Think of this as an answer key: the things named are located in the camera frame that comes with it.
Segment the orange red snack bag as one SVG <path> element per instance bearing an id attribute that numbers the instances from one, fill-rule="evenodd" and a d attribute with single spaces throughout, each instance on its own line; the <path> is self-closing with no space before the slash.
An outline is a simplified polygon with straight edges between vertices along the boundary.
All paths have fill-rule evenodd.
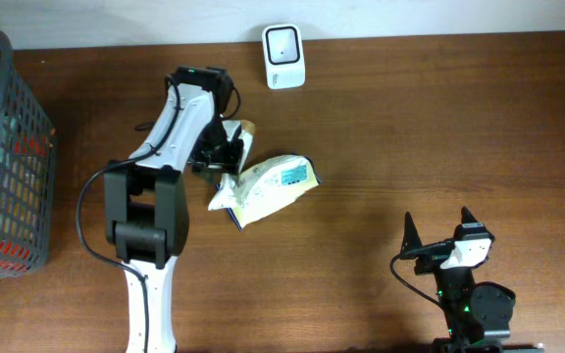
<path id="1" fill-rule="evenodd" d="M 9 146 L 0 152 L 0 277 L 35 271 L 48 254 L 53 146 L 27 136 Z"/>

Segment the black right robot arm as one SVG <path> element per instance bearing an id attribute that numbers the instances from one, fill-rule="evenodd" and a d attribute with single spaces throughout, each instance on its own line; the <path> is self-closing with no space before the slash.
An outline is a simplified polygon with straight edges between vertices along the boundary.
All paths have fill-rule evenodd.
<path id="1" fill-rule="evenodd" d="M 403 280 L 402 283 L 443 312 L 447 338 L 432 342 L 433 352 L 501 352 L 502 341 L 510 336 L 510 321 L 516 294 L 498 283 L 476 282 L 473 270 L 488 260 L 494 235 L 467 207 L 453 236 L 423 244 L 412 215 L 404 216 L 404 234 L 395 260 L 413 260 L 417 276 L 432 275 L 434 298 Z"/>

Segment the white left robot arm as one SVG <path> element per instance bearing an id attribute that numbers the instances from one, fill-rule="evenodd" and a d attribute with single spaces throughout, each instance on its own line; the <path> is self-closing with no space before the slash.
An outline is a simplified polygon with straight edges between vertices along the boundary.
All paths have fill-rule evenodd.
<path id="1" fill-rule="evenodd" d="M 166 102 L 141 145 L 104 174 L 106 238 L 128 282 L 129 352 L 174 352 L 173 273 L 188 236 L 183 173 L 235 175 L 238 91 L 227 70 L 180 66 L 165 79 Z"/>

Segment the white tube with gold cap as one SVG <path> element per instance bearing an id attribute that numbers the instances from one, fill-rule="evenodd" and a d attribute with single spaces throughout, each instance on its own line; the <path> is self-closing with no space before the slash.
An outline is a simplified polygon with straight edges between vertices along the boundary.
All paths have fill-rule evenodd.
<path id="1" fill-rule="evenodd" d="M 243 170 L 254 139 L 256 125 L 248 120 L 223 121 L 223 127 L 228 136 L 228 142 L 239 147 L 236 170 L 222 174 L 220 186 L 235 186 L 238 184 L 239 175 Z"/>

